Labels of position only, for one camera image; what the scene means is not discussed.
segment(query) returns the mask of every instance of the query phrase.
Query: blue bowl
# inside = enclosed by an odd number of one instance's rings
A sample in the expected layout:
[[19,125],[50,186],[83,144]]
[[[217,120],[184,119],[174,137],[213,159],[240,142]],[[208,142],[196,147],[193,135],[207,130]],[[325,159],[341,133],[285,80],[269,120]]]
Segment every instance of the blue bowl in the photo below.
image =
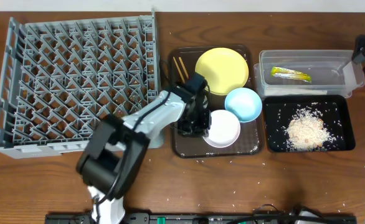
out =
[[224,106],[241,123],[255,120],[262,112],[262,100],[255,91],[248,88],[232,90],[225,98]]

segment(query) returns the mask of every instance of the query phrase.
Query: yellow plate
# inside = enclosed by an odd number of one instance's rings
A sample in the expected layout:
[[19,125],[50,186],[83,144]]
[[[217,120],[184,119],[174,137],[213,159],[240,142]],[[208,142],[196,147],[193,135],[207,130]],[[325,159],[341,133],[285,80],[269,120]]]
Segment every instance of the yellow plate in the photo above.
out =
[[243,87],[249,77],[245,59],[238,52],[222,47],[203,53],[196,62],[195,72],[205,77],[211,93],[216,95],[227,95]]

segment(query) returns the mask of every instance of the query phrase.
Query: yellow wrapper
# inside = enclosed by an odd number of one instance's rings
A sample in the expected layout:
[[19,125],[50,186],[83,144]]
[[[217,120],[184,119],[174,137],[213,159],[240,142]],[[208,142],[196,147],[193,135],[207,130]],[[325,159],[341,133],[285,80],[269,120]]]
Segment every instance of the yellow wrapper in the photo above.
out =
[[301,80],[304,82],[311,83],[311,76],[303,72],[290,70],[287,68],[273,67],[271,69],[271,76],[277,78],[287,78],[292,80]]

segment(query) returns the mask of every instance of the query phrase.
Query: gray plastic rack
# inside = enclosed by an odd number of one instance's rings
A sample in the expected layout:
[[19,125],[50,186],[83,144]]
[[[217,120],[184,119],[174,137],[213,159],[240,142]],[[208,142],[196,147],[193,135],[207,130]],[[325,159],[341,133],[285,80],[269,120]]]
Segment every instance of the gray plastic rack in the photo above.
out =
[[16,159],[85,148],[104,116],[134,113],[160,88],[151,16],[20,24],[0,78],[0,152]]

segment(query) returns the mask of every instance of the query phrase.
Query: shredded white food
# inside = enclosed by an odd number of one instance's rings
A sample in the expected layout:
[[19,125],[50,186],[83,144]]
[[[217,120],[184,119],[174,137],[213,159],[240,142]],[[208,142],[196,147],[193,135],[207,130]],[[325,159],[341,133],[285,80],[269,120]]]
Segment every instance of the shredded white food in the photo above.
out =
[[324,128],[324,122],[319,119],[319,115],[322,116],[322,113],[317,109],[314,112],[307,108],[297,110],[285,130],[289,134],[287,144],[291,149],[297,151],[321,149],[325,141],[336,140]]

